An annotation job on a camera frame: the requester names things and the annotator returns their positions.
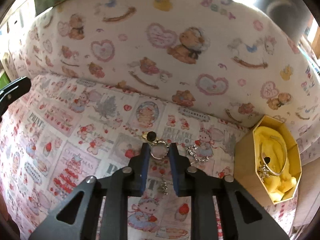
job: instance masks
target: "yellow duck print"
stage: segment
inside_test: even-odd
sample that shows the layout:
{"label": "yellow duck print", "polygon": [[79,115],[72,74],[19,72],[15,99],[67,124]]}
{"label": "yellow duck print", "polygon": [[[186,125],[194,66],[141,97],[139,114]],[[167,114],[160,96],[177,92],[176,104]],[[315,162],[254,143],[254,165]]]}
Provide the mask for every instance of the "yellow duck print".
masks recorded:
{"label": "yellow duck print", "polygon": [[293,69],[289,65],[287,65],[283,70],[280,71],[280,76],[285,81],[288,81],[292,74],[293,74]]}
{"label": "yellow duck print", "polygon": [[168,12],[172,9],[172,3],[170,0],[155,0],[153,2],[153,6],[154,8],[165,12]]}

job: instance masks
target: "ring with gemstone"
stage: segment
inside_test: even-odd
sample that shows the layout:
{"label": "ring with gemstone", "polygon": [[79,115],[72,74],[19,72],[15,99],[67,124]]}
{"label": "ring with gemstone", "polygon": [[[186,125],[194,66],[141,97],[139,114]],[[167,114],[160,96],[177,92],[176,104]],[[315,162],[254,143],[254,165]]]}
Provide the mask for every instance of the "ring with gemstone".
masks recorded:
{"label": "ring with gemstone", "polygon": [[151,145],[150,154],[156,160],[162,160],[168,155],[169,144],[163,140],[158,140],[155,144]]}

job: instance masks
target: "metal screw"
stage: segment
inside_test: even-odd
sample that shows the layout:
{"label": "metal screw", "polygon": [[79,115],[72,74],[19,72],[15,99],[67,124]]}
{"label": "metal screw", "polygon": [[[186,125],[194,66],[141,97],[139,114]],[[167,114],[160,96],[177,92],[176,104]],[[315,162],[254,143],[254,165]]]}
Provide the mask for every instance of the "metal screw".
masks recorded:
{"label": "metal screw", "polygon": [[95,180],[96,180],[95,176],[89,176],[89,177],[86,177],[85,182],[86,183],[93,183],[93,182],[95,182]]}
{"label": "metal screw", "polygon": [[232,175],[227,175],[224,177],[224,180],[226,182],[233,182],[235,180],[235,178]]}
{"label": "metal screw", "polygon": [[189,166],[189,167],[187,168],[187,171],[190,172],[190,173],[196,173],[197,170],[198,170],[198,169],[197,169],[196,167],[194,167],[194,166]]}
{"label": "metal screw", "polygon": [[131,173],[131,171],[132,171],[131,167],[128,167],[128,166],[122,169],[123,173]]}

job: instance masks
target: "black clamp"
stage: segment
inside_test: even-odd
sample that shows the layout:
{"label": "black clamp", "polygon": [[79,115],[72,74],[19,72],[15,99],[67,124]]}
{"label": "black clamp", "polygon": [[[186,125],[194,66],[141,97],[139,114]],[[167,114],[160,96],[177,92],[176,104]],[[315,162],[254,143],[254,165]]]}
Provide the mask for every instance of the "black clamp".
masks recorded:
{"label": "black clamp", "polygon": [[[112,176],[87,177],[35,229],[29,240],[94,240],[106,196],[100,240],[126,240],[128,197],[142,196],[150,147]],[[190,165],[170,144],[169,159],[177,196],[191,196],[191,240],[218,240],[213,204],[216,196],[225,240],[289,240],[263,207],[231,175],[214,178]]]}

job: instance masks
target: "yellow cloth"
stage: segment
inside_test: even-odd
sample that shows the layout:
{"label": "yellow cloth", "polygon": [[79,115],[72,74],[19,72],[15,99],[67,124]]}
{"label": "yellow cloth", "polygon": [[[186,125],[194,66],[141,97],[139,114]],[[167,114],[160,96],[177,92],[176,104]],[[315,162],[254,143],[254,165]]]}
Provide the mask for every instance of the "yellow cloth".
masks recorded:
{"label": "yellow cloth", "polygon": [[[284,157],[286,154],[284,154],[283,151],[287,151],[282,135],[272,128],[259,126],[255,130],[254,141],[256,152],[260,154],[260,144],[262,143],[263,157],[270,158],[268,164],[269,168],[274,172],[279,173],[285,163]],[[260,162],[263,163],[259,157],[258,167],[261,165]],[[287,160],[280,176],[270,175],[268,178],[263,179],[263,183],[266,186],[272,201],[278,202],[283,198],[285,192],[297,184],[297,180],[289,173],[289,161]]]}

